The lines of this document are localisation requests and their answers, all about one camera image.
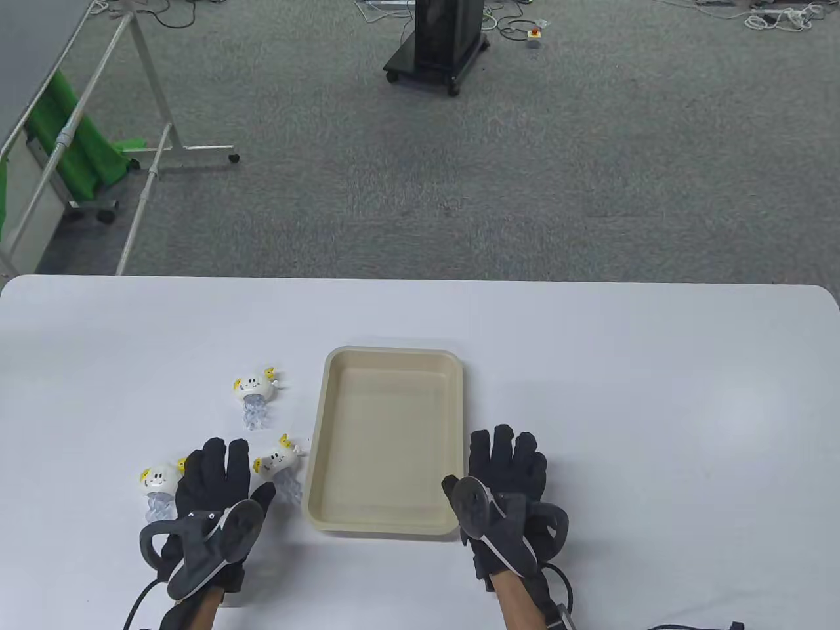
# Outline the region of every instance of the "hand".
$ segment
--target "hand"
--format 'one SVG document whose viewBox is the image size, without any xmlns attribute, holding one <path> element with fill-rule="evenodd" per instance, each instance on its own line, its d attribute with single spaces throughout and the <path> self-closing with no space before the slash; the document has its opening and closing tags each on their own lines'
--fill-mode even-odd
<svg viewBox="0 0 840 630">
<path fill-rule="evenodd" d="M 248 498 L 251 470 L 248 459 L 248 443 L 235 439 L 228 449 L 228 468 L 224 467 L 225 445 L 221 438 L 211 438 L 204 448 L 194 450 L 186 458 L 184 476 L 178 482 L 175 505 L 178 517 L 183 518 L 194 510 L 221 512 L 239 501 Z M 274 484 L 265 483 L 251 496 L 262 507 L 263 513 L 274 498 Z M 170 536 L 160 552 L 163 567 L 158 571 L 158 579 L 169 580 L 172 571 L 184 557 L 181 539 Z M 244 560 L 229 564 L 219 571 L 209 582 L 220 586 L 225 592 L 235 593 L 242 588 Z"/>
<path fill-rule="evenodd" d="M 491 450 L 490 433 L 485 429 L 470 435 L 469 476 L 475 477 L 494 493 L 518 492 L 532 501 L 539 501 L 545 490 L 546 459 L 537 452 L 537 440 L 530 433 L 521 433 L 513 446 L 513 429 L 506 424 L 496 427 Z M 447 476 L 441 486 L 450 497 L 458 478 Z M 475 557 L 475 576 L 484 580 L 492 590 L 490 576 L 507 569 L 504 562 L 490 548 L 478 540 L 469 539 L 461 531 L 464 544 L 470 542 Z"/>
<path fill-rule="evenodd" d="M 513 445 L 513 429 L 506 424 L 496 427 L 491 449 L 490 434 L 486 430 L 475 431 L 470 435 L 470 463 L 468 475 L 477 478 L 494 494 L 508 492 L 524 494 L 533 503 L 539 502 L 545 491 L 547 462 L 545 456 L 537 451 L 537 440 L 530 433 L 520 433 Z M 450 475 L 443 481 L 447 497 L 452 492 L 458 478 Z M 525 521 L 525 538 L 542 565 L 551 560 L 566 539 L 566 528 L 552 536 L 549 524 L 557 528 L 558 523 L 540 513 L 530 513 Z M 484 580 L 491 590 L 489 577 L 507 569 L 501 559 L 484 543 L 468 539 L 461 532 L 464 544 L 469 540 L 475 554 L 475 574 Z"/>
</svg>

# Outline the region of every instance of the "tray rim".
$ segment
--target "tray rim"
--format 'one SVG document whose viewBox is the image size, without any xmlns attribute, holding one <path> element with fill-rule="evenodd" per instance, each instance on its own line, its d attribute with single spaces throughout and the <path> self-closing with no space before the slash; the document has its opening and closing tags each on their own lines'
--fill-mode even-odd
<svg viewBox="0 0 840 630">
<path fill-rule="evenodd" d="M 397 534 L 408 536 L 424 536 L 424 537 L 442 537 L 452 533 L 458 527 L 458 520 L 454 513 L 448 515 L 447 521 L 440 526 L 402 526 L 394 524 L 381 524 L 379 527 L 372 528 L 370 524 L 360 523 L 354 525 L 352 523 L 341 523 L 325 521 L 316 518 L 309 510 L 309 501 L 312 494 L 312 473 L 315 469 L 315 462 L 318 458 L 318 442 L 321 437 L 321 426 L 323 424 L 323 409 L 327 399 L 327 383 L 330 369 L 333 361 L 340 354 L 347 352 L 376 352 L 388 354 L 435 354 L 437 356 L 444 356 L 451 360 L 455 366 L 455 379 L 458 384 L 461 402 L 458 405 L 456 422 L 459 425 L 458 436 L 456 438 L 456 460 L 455 465 L 458 469 L 459 476 L 464 474 L 464 363 L 453 352 L 444 349 L 425 349 L 425 348 L 392 348 L 392 347 L 377 347 L 377 346 L 356 346 L 344 345 L 336 348 L 327 355 L 324 361 L 323 374 L 321 376 L 321 391 L 318 395 L 318 414 L 315 419 L 315 429 L 312 433 L 312 447 L 310 450 L 310 457 L 307 462 L 307 478 L 303 486 L 303 513 L 312 526 L 322 532 L 334 533 L 367 533 L 373 535 Z"/>
</svg>

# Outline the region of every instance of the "black cable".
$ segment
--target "black cable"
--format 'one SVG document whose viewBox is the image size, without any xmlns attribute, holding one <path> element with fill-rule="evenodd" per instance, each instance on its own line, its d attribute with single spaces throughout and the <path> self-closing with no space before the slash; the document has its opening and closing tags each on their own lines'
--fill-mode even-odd
<svg viewBox="0 0 840 630">
<path fill-rule="evenodd" d="M 134 605 L 131 607 L 131 611 L 129 612 L 129 616 L 125 619 L 125 624 L 123 625 L 123 630 L 129 630 L 129 626 L 131 622 L 134 620 L 134 615 L 137 613 L 137 609 L 140 608 L 140 603 L 145 599 L 145 597 L 149 594 L 153 588 L 155 588 L 158 584 L 161 584 L 162 580 L 152 580 L 141 592 L 138 596 L 137 600 L 134 602 Z"/>
<path fill-rule="evenodd" d="M 409 0 L 406 0 L 406 11 L 408 11 L 408 19 L 406 23 L 402 25 L 402 33 L 400 34 L 400 46 L 402 46 L 402 38 L 406 36 L 406 27 L 408 23 L 414 20 L 414 16 L 412 15 L 412 10 L 408 7 Z"/>
<path fill-rule="evenodd" d="M 137 13 L 146 13 L 146 14 L 152 16 L 154 19 L 157 20 L 157 22 L 158 22 L 158 24 L 160 24 L 160 26 L 166 26 L 168 29 L 186 29 L 186 28 L 188 28 L 188 27 L 190 27 L 190 26 L 192 26 L 193 24 L 196 23 L 196 0 L 186 0 L 187 3 L 192 5 L 192 17 L 190 18 L 190 21 L 187 22 L 186 24 L 167 24 L 166 22 L 164 22 L 162 19 L 160 19 L 158 17 L 161 13 L 165 13 L 166 11 L 169 11 L 169 8 L 172 6 L 171 3 L 170 3 L 170 0 L 165 0 L 165 2 L 166 2 L 166 7 L 162 8 L 160 11 L 150 11 L 147 8 L 142 8 Z"/>
<path fill-rule="evenodd" d="M 554 573 L 560 576 L 560 579 L 566 586 L 566 598 L 569 600 L 569 605 L 566 606 L 566 610 L 569 611 L 569 614 L 572 614 L 572 606 L 575 605 L 575 594 L 572 592 L 572 583 L 569 582 L 569 578 L 566 577 L 566 574 L 563 571 L 550 562 L 544 563 L 542 569 L 551 569 Z"/>
<path fill-rule="evenodd" d="M 665 623 L 662 626 L 654 626 L 649 630 L 711 630 L 710 628 L 704 627 L 694 627 L 694 626 L 681 626 L 678 623 Z M 732 622 L 732 625 L 729 627 L 729 630 L 744 630 L 744 626 L 741 622 Z"/>
<path fill-rule="evenodd" d="M 531 4 L 532 2 L 533 0 L 513 0 L 513 4 L 516 6 L 519 13 L 504 15 L 499 18 L 498 25 L 496 26 L 499 29 L 499 35 L 505 39 L 509 39 L 510 41 L 525 41 L 528 39 L 528 31 L 531 29 L 520 29 L 518 27 L 512 27 L 511 24 L 530 24 L 531 27 L 537 26 L 537 23 L 533 20 L 522 18 L 522 16 L 525 15 L 522 10 L 522 5 Z"/>
</svg>

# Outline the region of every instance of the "white cable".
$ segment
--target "white cable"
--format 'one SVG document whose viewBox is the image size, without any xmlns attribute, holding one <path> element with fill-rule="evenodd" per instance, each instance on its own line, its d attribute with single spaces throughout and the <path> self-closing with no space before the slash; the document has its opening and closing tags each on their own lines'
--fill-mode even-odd
<svg viewBox="0 0 840 630">
<path fill-rule="evenodd" d="M 487 22 L 488 20 L 491 21 L 492 24 L 490 26 L 485 26 L 485 22 Z M 498 25 L 499 25 L 499 20 L 496 19 L 495 15 L 493 15 L 493 9 L 485 6 L 484 7 L 484 17 L 481 20 L 481 30 L 493 30 Z"/>
<path fill-rule="evenodd" d="M 89 15 L 99 15 L 100 13 L 105 13 L 107 10 L 107 0 L 93 0 L 93 4 L 91 5 Z"/>
<path fill-rule="evenodd" d="M 356 8 L 359 9 L 359 13 L 362 14 L 362 17 L 365 19 L 365 22 L 367 22 L 368 24 L 374 24 L 376 22 L 379 22 L 383 18 L 408 18 L 408 17 L 410 17 L 410 14 L 409 14 L 410 11 L 408 13 L 406 13 L 406 11 L 403 11 L 402 9 L 399 9 L 397 11 L 386 11 L 382 7 L 377 7 L 371 0 L 355 0 L 355 1 L 356 1 Z M 373 19 L 370 19 L 368 17 L 367 13 L 365 13 L 365 10 L 362 8 L 362 6 L 366 6 L 366 7 L 370 7 L 372 9 L 374 9 L 375 11 L 379 12 L 379 15 L 377 15 Z"/>
<path fill-rule="evenodd" d="M 825 9 L 822 7 L 820 3 L 811 3 L 805 8 L 797 9 L 797 8 L 785 8 L 785 9 L 762 9 L 762 8 L 754 8 L 749 9 L 748 11 L 742 11 L 741 13 L 733 13 L 731 15 L 725 15 L 723 13 L 715 13 L 713 11 L 709 11 L 702 6 L 699 6 L 695 3 L 686 4 L 681 2 L 676 2 L 676 0 L 654 0 L 654 2 L 662 3 L 662 4 L 669 4 L 672 7 L 679 7 L 679 8 L 693 8 L 704 15 L 708 15 L 712 18 L 718 19 L 735 19 L 735 18 L 742 18 L 744 15 L 748 16 L 746 21 L 744 22 L 744 26 L 748 29 L 752 30 L 784 30 L 789 33 L 800 33 L 803 30 L 810 29 L 813 24 L 811 23 L 811 19 L 823 19 L 825 17 Z M 840 0 L 831 0 L 827 4 L 838 4 Z M 764 15 L 774 15 L 776 16 L 776 21 L 774 23 L 770 23 L 765 20 L 762 16 Z"/>
<path fill-rule="evenodd" d="M 768 22 L 764 19 L 765 15 L 774 15 L 775 22 Z M 816 16 L 817 19 L 822 19 L 825 15 L 825 10 L 817 3 L 811 3 L 805 8 L 784 8 L 779 11 L 772 9 L 762 10 L 757 9 L 744 22 L 744 26 L 752 30 L 784 30 L 788 33 L 800 33 L 803 30 L 808 30 L 813 27 L 811 18 Z"/>
</svg>

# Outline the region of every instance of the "electrical cord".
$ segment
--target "electrical cord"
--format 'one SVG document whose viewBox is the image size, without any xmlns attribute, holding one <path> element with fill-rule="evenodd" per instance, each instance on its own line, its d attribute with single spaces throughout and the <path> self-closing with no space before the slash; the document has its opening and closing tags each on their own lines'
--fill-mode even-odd
<svg viewBox="0 0 840 630">
<path fill-rule="evenodd" d="M 654 0 L 654 2 L 669 4 L 671 7 L 691 8 L 710 18 L 717 19 L 736 19 L 747 16 L 744 21 L 744 26 L 752 30 L 784 30 L 788 33 L 800 33 L 803 30 L 808 30 L 813 26 L 812 20 L 824 19 L 826 11 L 823 5 L 834 5 L 840 3 L 840 0 L 828 0 L 828 2 L 819 3 L 814 2 L 805 8 L 785 8 L 775 12 L 768 12 L 761 8 L 750 8 L 747 11 L 739 13 L 716 13 L 709 11 L 707 8 L 694 3 L 683 3 L 677 0 Z"/>
<path fill-rule="evenodd" d="M 162 584 L 162 580 L 154 579 L 152 580 L 146 587 L 140 592 L 137 599 L 134 601 L 134 605 L 131 607 L 129 611 L 129 616 L 125 619 L 125 624 L 123 625 L 123 630 L 129 630 L 129 626 L 131 626 L 131 622 L 134 620 L 134 615 L 137 614 L 137 609 L 140 608 L 140 604 L 143 602 L 145 597 L 149 594 L 153 588 L 155 588 L 158 584 Z"/>
<path fill-rule="evenodd" d="M 110 8 L 110 5 L 106 0 L 93 0 L 91 4 L 91 8 L 88 11 L 90 15 L 99 15 L 100 13 L 105 13 Z"/>
<path fill-rule="evenodd" d="M 525 41 L 528 39 L 528 31 L 538 26 L 532 19 L 525 19 L 523 16 L 525 12 L 522 10 L 523 4 L 532 4 L 533 0 L 512 0 L 518 13 L 512 15 L 505 15 L 497 20 L 499 35 L 510 41 Z M 512 24 L 529 24 L 527 29 L 521 29 Z"/>
<path fill-rule="evenodd" d="M 572 614 L 572 607 L 575 605 L 575 594 L 572 592 L 572 583 L 569 582 L 569 578 L 566 577 L 566 574 L 563 571 L 550 562 L 544 563 L 540 568 L 551 569 L 554 573 L 560 576 L 560 579 L 566 587 L 566 600 L 568 601 L 566 610 L 569 611 L 569 614 Z"/>
<path fill-rule="evenodd" d="M 379 22 L 381 19 L 384 18 L 408 18 L 409 16 L 406 15 L 405 11 L 386 11 L 382 7 L 377 7 L 371 0 L 355 0 L 356 1 L 356 8 L 359 9 L 359 13 L 362 14 L 362 17 L 365 19 L 365 22 L 368 24 L 375 24 Z M 370 19 L 365 10 L 362 7 L 369 7 L 376 11 L 379 15 L 375 18 Z"/>
<path fill-rule="evenodd" d="M 566 595 L 568 600 L 568 605 L 566 606 L 566 610 L 569 612 L 571 617 L 572 608 L 575 605 L 575 595 L 572 591 L 571 582 L 569 582 L 569 578 L 566 577 L 566 574 L 561 571 L 558 567 L 554 566 L 550 562 L 545 562 L 540 565 L 540 569 L 551 569 L 554 573 L 560 576 L 560 579 L 563 581 L 563 584 L 566 587 Z M 679 623 L 665 623 L 661 626 L 654 626 L 649 628 L 648 630 L 711 630 L 711 628 L 703 628 L 703 627 L 694 627 L 694 626 L 684 626 Z M 745 630 L 743 623 L 741 622 L 732 622 L 732 625 L 729 627 L 729 630 Z"/>
<path fill-rule="evenodd" d="M 711 630 L 710 628 L 703 628 L 703 627 L 694 627 L 694 626 L 681 626 L 677 623 L 666 623 L 663 626 L 654 626 L 649 630 Z M 729 627 L 729 630 L 744 630 L 744 626 L 741 622 L 732 622 L 732 625 Z"/>
<path fill-rule="evenodd" d="M 406 20 L 406 23 L 402 25 L 402 33 L 400 34 L 400 46 L 402 46 L 402 40 L 406 36 L 406 27 L 408 26 L 408 23 L 414 20 L 412 10 L 408 6 L 408 1 L 409 0 L 406 0 L 406 11 L 408 11 L 408 19 Z"/>
<path fill-rule="evenodd" d="M 166 6 L 163 7 L 160 11 L 150 11 L 149 9 L 141 8 L 137 11 L 137 13 L 145 13 L 147 15 L 152 16 L 155 20 L 157 20 L 157 23 L 160 24 L 160 26 L 166 26 L 168 29 L 187 29 L 196 23 L 196 0 L 185 0 L 185 2 L 192 5 L 192 17 L 190 18 L 190 21 L 186 24 L 167 24 L 158 17 L 161 13 L 166 13 L 167 11 L 169 11 L 170 7 L 172 6 L 170 0 L 165 0 L 165 2 Z"/>
<path fill-rule="evenodd" d="M 485 25 L 484 22 L 490 20 L 493 24 Z M 484 6 L 484 13 L 481 17 L 481 30 L 495 30 L 496 27 L 499 25 L 499 20 L 496 19 L 496 16 L 493 15 L 493 9 Z"/>
</svg>

